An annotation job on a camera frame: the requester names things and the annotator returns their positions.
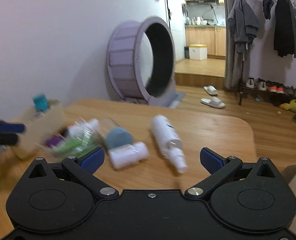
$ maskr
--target metal screw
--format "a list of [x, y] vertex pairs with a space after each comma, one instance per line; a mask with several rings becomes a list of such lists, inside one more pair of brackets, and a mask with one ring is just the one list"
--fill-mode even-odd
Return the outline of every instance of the metal screw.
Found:
[[115, 193], [115, 189], [112, 187], [104, 187], [100, 190], [100, 193], [105, 196], [110, 196]]
[[148, 194], [148, 198], [155, 198], [157, 197], [157, 195], [155, 193], [149, 193]]
[[202, 193], [204, 193], [204, 190], [200, 187], [191, 187], [189, 190], [188, 190], [188, 193], [190, 195], [193, 195], [193, 196], [199, 196], [201, 195]]

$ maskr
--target cardboard box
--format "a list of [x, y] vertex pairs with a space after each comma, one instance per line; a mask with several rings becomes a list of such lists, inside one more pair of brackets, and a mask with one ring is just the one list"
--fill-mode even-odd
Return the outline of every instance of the cardboard box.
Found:
[[21, 122], [26, 128], [25, 132], [18, 134], [20, 141], [17, 146], [12, 147], [16, 156], [26, 159], [39, 149], [38, 145], [43, 145], [44, 141], [65, 127], [65, 113], [58, 100], [49, 100], [50, 109], [43, 116], [35, 117], [37, 114], [35, 107], [30, 107], [13, 122]]

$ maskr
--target yellow plush toy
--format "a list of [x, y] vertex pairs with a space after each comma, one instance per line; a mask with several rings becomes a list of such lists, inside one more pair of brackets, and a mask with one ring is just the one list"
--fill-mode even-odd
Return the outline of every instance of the yellow plush toy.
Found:
[[290, 101], [289, 104], [282, 104], [279, 107], [285, 111], [290, 110], [292, 112], [296, 112], [296, 99]]

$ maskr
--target black trash can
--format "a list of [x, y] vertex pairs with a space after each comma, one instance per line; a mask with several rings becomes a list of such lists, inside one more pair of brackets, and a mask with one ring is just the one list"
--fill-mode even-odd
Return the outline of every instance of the black trash can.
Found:
[[189, 47], [185, 47], [185, 58], [189, 58]]

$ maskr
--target curtain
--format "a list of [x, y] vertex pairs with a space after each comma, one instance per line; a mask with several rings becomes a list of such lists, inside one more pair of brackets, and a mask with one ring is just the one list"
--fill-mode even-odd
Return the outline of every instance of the curtain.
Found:
[[[226, 26], [228, 26], [227, 18], [235, 0], [225, 0]], [[241, 75], [242, 54], [238, 54], [235, 48], [233, 37], [231, 37], [227, 28], [226, 32], [226, 70], [224, 86], [228, 89], [236, 87]], [[243, 80], [249, 75], [249, 53], [245, 54], [244, 75]]]

